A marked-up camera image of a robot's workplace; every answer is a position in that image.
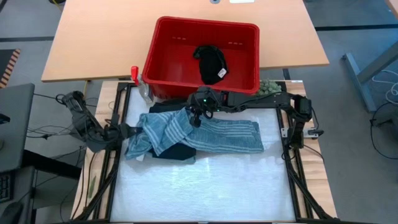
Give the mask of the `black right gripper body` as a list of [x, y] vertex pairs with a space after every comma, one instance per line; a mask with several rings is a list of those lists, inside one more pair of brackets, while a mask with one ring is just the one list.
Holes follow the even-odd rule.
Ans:
[[187, 100], [187, 108], [203, 109], [212, 108], [214, 112], [219, 112], [226, 101], [226, 93], [216, 91], [210, 87], [201, 86], [199, 89], [190, 94]]

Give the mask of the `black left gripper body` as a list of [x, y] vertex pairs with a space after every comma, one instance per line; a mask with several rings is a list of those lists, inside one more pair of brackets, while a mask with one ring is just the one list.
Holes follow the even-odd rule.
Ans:
[[121, 135], [121, 139], [129, 139], [132, 136], [141, 133], [143, 130], [141, 127], [131, 127], [126, 123], [119, 124], [118, 128]]

